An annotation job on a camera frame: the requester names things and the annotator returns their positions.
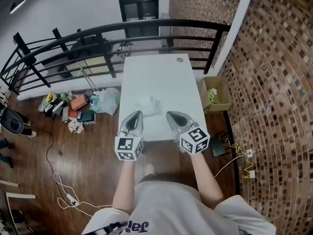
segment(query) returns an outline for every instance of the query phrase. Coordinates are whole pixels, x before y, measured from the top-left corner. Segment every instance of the white cable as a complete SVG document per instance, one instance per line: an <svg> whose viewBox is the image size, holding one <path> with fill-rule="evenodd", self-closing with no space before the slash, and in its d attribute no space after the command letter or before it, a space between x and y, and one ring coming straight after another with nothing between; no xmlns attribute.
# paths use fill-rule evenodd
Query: white cable
<svg viewBox="0 0 313 235"><path fill-rule="evenodd" d="M60 182L55 178L55 174L59 176ZM70 206L66 201L64 201L64 199L62 199L62 198L57 198L58 205L59 205L62 209L75 208L75 209L79 210L80 212L82 212L82 213L84 213L84 214L86 214L86 215L92 217L90 214L88 214L88 213L86 213L86 212L84 212L84 211L78 209L77 207L80 206L82 203L85 203L85 204L87 204L87 205L93 206L93 207L95 207L95 208L100 208L100 207L112 207L112 205L94 206L94 205L92 205L92 204L90 204L90 203L87 203L87 202L85 202L85 201L80 202L79 199L78 199L78 197L77 197L77 195L76 195L76 193L75 193L75 191L74 191L74 189L73 189L72 187L70 187L70 186L66 186L66 185L63 185L63 184L62 184L62 179L61 179L61 176L60 176L59 173L54 172L54 173L53 173L53 177L54 177L55 182L57 182L57 184L61 185L61 187L62 187L62 189L63 189L65 195L67 195L67 192L65 191L64 187L70 188L70 189L74 192L75 198L76 198L76 200L78 201L78 204L77 204L77 205L75 205L75 206L74 206L74 205L71 205L71 206ZM66 204L66 207L62 207L62 206L61 206L61 204L59 203L59 199L61 199L61 200Z"/></svg>
<svg viewBox="0 0 313 235"><path fill-rule="evenodd" d="M219 175L219 173L220 173L226 166L228 166L231 162L233 162L235 159L241 158L241 157L243 157L243 156L245 156L245 155L246 155L246 154L243 154L243 155L241 155L241 156L238 156L238 157L234 158L232 161L228 162L227 165L225 165L222 169L220 169L220 171L219 171L214 177L216 177L217 175Z"/></svg>

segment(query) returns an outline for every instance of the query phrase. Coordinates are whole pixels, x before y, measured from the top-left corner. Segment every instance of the wooden floor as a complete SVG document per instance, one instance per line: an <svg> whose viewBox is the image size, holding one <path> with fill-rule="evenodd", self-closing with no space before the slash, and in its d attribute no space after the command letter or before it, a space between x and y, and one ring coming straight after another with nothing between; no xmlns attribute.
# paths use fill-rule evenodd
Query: wooden floor
<svg viewBox="0 0 313 235"><path fill-rule="evenodd" d="M25 213L29 226L41 231L38 234L81 234L90 217L75 209L63 210L57 204L59 190L46 161L46 151L52 143L49 133L53 134L54 144L48 159L63 183L75 189L80 201L94 205L111 204L122 166L114 153L118 110L113 117L98 114L95 125L85 126L81 134L72 134L60 117L52 120L37 111L41 100L10 103L14 110L30 118L37 137L30 139L1 130L1 137L6 137L15 148L0 151L3 155L10 155L14 163L13 169L0 163L0 179L20 184L19 188L3 186L7 192L37 196L32 200L12 199L10 204ZM211 136L226 129L222 113L206 115L206 123ZM214 174L231 160L231 155L213 158L210 150L205 152L205 157ZM142 178L147 163L153 163L158 174L179 175L186 184L196 187L189 156L179 153L172 141L146 144L144 155L136 162L137 181ZM217 180L226 198L235 194L232 164L217 176ZM96 211L89 206L80 208L90 214Z"/></svg>

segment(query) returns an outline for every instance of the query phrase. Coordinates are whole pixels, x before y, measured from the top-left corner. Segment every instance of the yellow cable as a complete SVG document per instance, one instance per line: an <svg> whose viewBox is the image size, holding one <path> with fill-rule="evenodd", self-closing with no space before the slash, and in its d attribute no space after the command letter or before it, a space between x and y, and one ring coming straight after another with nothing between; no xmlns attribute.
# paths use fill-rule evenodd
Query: yellow cable
<svg viewBox="0 0 313 235"><path fill-rule="evenodd" d="M233 145L230 145L230 141L229 141L228 138L225 139L225 142L224 142L224 143L226 143L227 141L228 141L229 147L236 149L236 153L238 153L238 152L240 151L240 152L242 152L244 155L248 154L248 152L243 152L243 150L239 147L239 145L238 145L237 143L235 143L235 144L233 144ZM248 171L248 169L253 166L253 163L250 162L250 161L248 160L248 158L246 159L246 161L247 161L247 163L250 164L247 168L245 168L245 172L247 172L248 175L242 175L242 177L243 177L243 178L250 178L250 172Z"/></svg>

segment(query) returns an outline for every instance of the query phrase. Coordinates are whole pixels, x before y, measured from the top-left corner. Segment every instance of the ceiling light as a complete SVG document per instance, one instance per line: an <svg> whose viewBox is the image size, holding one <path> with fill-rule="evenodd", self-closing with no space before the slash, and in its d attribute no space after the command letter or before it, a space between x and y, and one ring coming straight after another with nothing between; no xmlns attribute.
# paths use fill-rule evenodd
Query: ceiling light
<svg viewBox="0 0 313 235"><path fill-rule="evenodd" d="M13 4L12 4L12 6L11 6L11 12L10 12L10 14L12 14L14 11L16 11L18 8L20 8L22 5L23 5L23 3L25 3L26 2L26 0L16 0Z"/></svg>

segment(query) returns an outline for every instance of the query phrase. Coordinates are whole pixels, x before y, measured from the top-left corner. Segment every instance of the black railing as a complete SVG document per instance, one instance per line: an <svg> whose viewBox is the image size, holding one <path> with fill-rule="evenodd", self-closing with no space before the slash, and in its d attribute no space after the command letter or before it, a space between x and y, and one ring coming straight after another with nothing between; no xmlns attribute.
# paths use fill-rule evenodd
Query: black railing
<svg viewBox="0 0 313 235"><path fill-rule="evenodd" d="M102 33L116 31L116 30L125 30L128 28L137 28L137 27L149 27L149 26L183 26L183 27L198 27L198 28L206 28L216 30L215 37L199 37L199 36L144 36L144 37L132 37L126 39L118 39L107 41L103 39ZM48 82L46 79L57 76L57 75L66 75L73 71L79 71L81 68L75 68L71 70L59 70L56 73L43 76L41 72L48 71L52 68L56 67L65 67L66 65L73 64L78 61L87 60L95 57L104 57L105 63L95 64L84 66L82 69L91 69L95 67L107 66L108 72L101 72L90 74L89 76L94 75L104 75L111 74L112 78L116 77L116 73L123 72L123 70L114 70L114 65L123 64L124 61L112 62L111 58L114 55L119 54L129 54L134 52L145 52L145 51L159 51L159 53L171 53L172 51L201 51L201 52L209 52L207 58L199 58L199 57L189 57L190 61L204 61L206 62L205 67L193 67L194 70L203 70L204 74L207 74L210 66L212 64L213 58L219 46L221 36L223 32L228 32L230 30L229 25L220 24L220 23L211 23L204 21L195 21L195 20L181 20L181 19L156 19L156 20L141 20L134 22L123 22L123 23L114 23L105 26L100 26L92 29L87 29L81 31L77 30L77 33L61 37L59 31L57 29L53 30L53 34L55 38L40 40L25 44L22 40L19 33L14 36L14 40L17 43L18 47L13 51L12 55L9 57L8 61L5 63L3 69L0 73L0 78L8 85L9 89L19 94L20 92L27 91L33 88L37 88L40 86L48 86L50 87L53 83L58 83L61 81L67 81L71 79L81 78L81 76L77 77L64 77L62 79L57 79L52 82ZM86 37L92 39L90 44L86 43ZM41 43L44 41L51 41L46 45L37 46L29 48L29 45ZM129 42L137 42L137 41L146 41L146 40L167 40L168 42L173 42L173 40L199 40L199 41L211 41L211 48L200 48L200 47L177 47L177 46L166 46L166 47L154 47L154 48L141 48L141 49L127 49L127 50L116 50L112 51L112 47L114 44L122 44ZM68 50L67 47L74 46L75 43L70 44L71 42L80 41L79 47ZM47 51L51 51L54 49L61 48L63 52L51 55L43 60L37 61L36 57L39 54L42 54ZM13 62L13 64L9 65L11 60L14 60L13 57L17 54L17 58ZM52 64L52 62L58 61L62 58L67 58L65 61L60 61L57 64ZM45 67L44 69L36 69L35 66L43 64L51 64L49 67ZM32 75L36 75L37 78L25 82L25 78L30 77ZM31 87L22 88L25 85L32 84L37 81L42 81L40 84L36 84Z"/></svg>

